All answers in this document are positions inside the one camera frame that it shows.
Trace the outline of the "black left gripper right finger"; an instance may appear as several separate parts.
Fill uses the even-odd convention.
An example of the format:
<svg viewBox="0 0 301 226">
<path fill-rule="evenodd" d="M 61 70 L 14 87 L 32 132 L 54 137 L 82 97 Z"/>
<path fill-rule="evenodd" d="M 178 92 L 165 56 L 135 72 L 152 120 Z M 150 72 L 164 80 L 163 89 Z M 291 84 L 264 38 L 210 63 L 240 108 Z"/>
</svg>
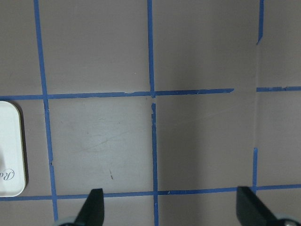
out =
<svg viewBox="0 0 301 226">
<path fill-rule="evenodd" d="M 236 216 L 242 226 L 281 226 L 282 220 L 247 186 L 239 186 L 236 194 Z"/>
</svg>

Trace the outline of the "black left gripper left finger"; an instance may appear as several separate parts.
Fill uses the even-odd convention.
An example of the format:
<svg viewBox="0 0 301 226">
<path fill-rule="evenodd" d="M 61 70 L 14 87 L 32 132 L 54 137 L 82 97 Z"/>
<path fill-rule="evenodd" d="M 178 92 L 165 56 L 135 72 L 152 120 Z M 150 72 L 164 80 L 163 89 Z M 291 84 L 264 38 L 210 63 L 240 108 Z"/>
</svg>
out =
<svg viewBox="0 0 301 226">
<path fill-rule="evenodd" d="M 103 189 L 92 189 L 78 213 L 74 225 L 102 226 L 104 222 Z"/>
</svg>

